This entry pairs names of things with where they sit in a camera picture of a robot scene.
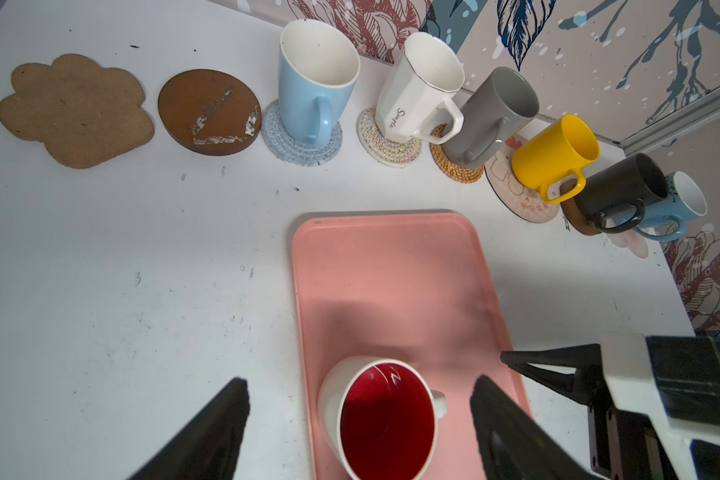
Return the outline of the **grey mug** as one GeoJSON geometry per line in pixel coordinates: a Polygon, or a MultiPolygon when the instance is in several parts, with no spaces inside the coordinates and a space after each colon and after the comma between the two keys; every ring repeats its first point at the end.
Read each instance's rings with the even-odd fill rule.
{"type": "Polygon", "coordinates": [[[442,145],[444,154],[460,167],[479,169],[539,110],[530,83],[517,71],[498,67],[461,108],[464,124],[442,145]]]}

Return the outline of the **pink flower shaped coaster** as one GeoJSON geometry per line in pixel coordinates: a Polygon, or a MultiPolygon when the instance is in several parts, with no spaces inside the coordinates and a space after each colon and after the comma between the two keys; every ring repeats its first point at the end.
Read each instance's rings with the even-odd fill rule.
{"type": "MultiPolygon", "coordinates": [[[[645,259],[649,254],[646,239],[635,231],[618,234],[607,234],[608,240],[616,247],[626,248],[638,258],[645,259]]],[[[660,246],[665,253],[691,254],[695,249],[704,251],[716,240],[713,232],[700,230],[695,236],[683,237],[671,242],[661,242],[660,246]]]]}

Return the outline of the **multicolour zigzag woven coaster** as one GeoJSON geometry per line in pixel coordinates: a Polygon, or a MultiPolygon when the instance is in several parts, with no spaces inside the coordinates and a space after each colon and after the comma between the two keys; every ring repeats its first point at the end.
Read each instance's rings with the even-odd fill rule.
{"type": "Polygon", "coordinates": [[[377,162],[394,168],[406,168],[419,157],[422,143],[412,139],[404,143],[387,139],[376,125],[375,108],[364,109],[358,117],[357,134],[366,152],[377,162]]]}

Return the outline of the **tan paw shaped coaster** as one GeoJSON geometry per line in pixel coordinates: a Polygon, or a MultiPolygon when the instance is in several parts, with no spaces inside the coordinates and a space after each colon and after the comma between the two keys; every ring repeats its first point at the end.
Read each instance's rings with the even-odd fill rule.
{"type": "Polygon", "coordinates": [[[17,66],[11,85],[0,122],[17,138],[42,143],[63,166],[91,168],[153,138],[144,89],[124,69],[69,53],[51,64],[17,66]]]}

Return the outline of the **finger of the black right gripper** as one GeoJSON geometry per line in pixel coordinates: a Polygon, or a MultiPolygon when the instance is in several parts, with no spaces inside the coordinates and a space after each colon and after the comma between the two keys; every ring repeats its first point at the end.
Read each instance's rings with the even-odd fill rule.
{"type": "Polygon", "coordinates": [[[581,405],[590,405],[603,392],[599,344],[503,351],[500,360],[515,372],[581,405]]]}

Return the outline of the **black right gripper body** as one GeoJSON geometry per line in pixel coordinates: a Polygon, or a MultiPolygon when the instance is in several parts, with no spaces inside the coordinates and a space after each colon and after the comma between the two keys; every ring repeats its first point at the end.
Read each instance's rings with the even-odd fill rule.
{"type": "MultiPolygon", "coordinates": [[[[678,479],[647,416],[617,409],[606,387],[588,400],[590,468],[609,479],[678,479]]],[[[698,479],[720,479],[720,446],[693,440],[687,449],[698,479]]]]}

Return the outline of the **round bunny print coaster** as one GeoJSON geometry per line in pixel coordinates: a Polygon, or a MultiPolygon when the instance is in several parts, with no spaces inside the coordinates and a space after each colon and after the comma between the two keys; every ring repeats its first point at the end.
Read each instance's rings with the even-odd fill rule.
{"type": "Polygon", "coordinates": [[[560,212],[558,204],[544,202],[536,190],[530,190],[515,177],[511,160],[527,139],[515,133],[486,162],[485,174],[502,203],[515,215],[531,223],[543,224],[560,212]]]}

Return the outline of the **black mug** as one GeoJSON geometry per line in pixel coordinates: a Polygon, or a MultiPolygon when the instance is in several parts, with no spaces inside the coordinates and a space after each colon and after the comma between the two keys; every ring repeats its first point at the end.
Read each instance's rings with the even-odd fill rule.
{"type": "Polygon", "coordinates": [[[668,196],[663,171],[647,154],[636,153],[589,177],[574,202],[599,231],[617,234],[636,227],[649,206],[668,196]]]}

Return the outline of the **white faceted mug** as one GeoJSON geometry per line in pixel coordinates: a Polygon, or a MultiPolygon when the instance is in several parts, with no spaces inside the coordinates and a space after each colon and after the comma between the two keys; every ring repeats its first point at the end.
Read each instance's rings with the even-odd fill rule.
{"type": "Polygon", "coordinates": [[[449,141],[464,124],[464,115],[453,101],[464,81],[463,66],[449,45],[425,32],[411,34],[376,104],[375,122],[381,134],[397,143],[449,141]],[[429,124],[440,111],[450,116],[451,127],[434,137],[429,124]]]}

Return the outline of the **dark brown glossy coaster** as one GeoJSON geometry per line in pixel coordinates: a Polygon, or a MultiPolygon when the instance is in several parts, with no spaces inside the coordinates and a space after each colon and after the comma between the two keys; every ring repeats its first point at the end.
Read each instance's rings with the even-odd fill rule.
{"type": "Polygon", "coordinates": [[[241,80],[211,69],[181,72],[158,95],[159,117],[181,146],[208,156],[241,152],[257,139],[262,108],[241,80]]]}

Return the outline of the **red interior white mug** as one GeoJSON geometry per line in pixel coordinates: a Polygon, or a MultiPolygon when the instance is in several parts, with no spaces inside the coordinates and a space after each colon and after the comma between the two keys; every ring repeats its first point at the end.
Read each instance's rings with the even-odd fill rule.
{"type": "Polygon", "coordinates": [[[407,363],[352,356],[327,373],[319,389],[319,420],[352,479],[420,479],[434,456],[443,393],[407,363]]]}

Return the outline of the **yellow mug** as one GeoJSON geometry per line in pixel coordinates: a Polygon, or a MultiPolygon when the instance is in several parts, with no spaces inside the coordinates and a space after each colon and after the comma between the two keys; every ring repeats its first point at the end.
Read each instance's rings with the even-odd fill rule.
{"type": "Polygon", "coordinates": [[[546,203],[559,204],[584,189],[586,178],[582,170],[599,156],[599,142],[590,127],[579,117],[567,114],[520,147],[511,166],[522,185],[536,190],[546,203]],[[575,186],[551,199],[549,187],[569,176],[576,177],[575,186]]]}

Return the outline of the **white blue handled mug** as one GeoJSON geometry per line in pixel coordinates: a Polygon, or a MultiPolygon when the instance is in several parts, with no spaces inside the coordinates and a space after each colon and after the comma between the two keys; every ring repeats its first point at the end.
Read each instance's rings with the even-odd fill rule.
{"type": "Polygon", "coordinates": [[[706,198],[696,182],[685,172],[676,171],[666,176],[668,197],[646,209],[645,217],[634,228],[639,235],[659,241],[672,242],[685,236],[691,220],[704,217],[708,212],[706,198]],[[664,235],[652,235],[644,228],[673,225],[675,230],[664,235]]]}

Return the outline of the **grey round felt coaster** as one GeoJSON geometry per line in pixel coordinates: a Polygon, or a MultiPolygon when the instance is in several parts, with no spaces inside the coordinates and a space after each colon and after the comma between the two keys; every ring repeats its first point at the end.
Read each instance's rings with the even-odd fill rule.
{"type": "Polygon", "coordinates": [[[293,139],[282,123],[278,100],[266,107],[261,133],[266,146],[278,159],[303,167],[329,162],[339,153],[343,143],[343,131],[339,123],[333,127],[329,143],[325,147],[317,148],[293,139]]]}

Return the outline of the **light blue mug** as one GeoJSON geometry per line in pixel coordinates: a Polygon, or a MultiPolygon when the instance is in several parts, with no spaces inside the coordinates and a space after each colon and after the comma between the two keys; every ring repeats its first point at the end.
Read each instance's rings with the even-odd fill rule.
{"type": "Polygon", "coordinates": [[[359,54],[337,28],[313,19],[288,23],[280,36],[278,101],[296,141],[328,145],[360,75],[359,54]]]}

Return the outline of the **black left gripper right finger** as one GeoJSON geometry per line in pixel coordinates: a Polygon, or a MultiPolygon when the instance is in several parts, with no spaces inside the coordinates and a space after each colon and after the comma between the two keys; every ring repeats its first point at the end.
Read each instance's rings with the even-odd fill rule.
{"type": "Polygon", "coordinates": [[[593,479],[491,378],[470,397],[479,454],[488,479],[593,479]]]}

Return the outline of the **brown round wooden coaster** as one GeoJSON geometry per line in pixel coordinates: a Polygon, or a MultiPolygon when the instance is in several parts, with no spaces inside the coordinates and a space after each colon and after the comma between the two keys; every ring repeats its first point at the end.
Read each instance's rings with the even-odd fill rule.
{"type": "MultiPolygon", "coordinates": [[[[569,178],[563,181],[560,184],[560,194],[563,195],[569,193],[575,185],[576,180],[574,178],[569,178]]],[[[568,224],[584,236],[591,237],[600,235],[601,231],[596,228],[595,224],[581,213],[578,205],[576,204],[576,199],[577,197],[573,196],[560,203],[568,224]]]]}

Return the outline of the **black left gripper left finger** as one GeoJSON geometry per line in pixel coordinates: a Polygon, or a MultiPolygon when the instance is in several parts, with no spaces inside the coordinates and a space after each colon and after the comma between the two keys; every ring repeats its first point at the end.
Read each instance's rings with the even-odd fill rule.
{"type": "Polygon", "coordinates": [[[250,414],[247,381],[236,377],[134,479],[231,479],[250,414]]]}

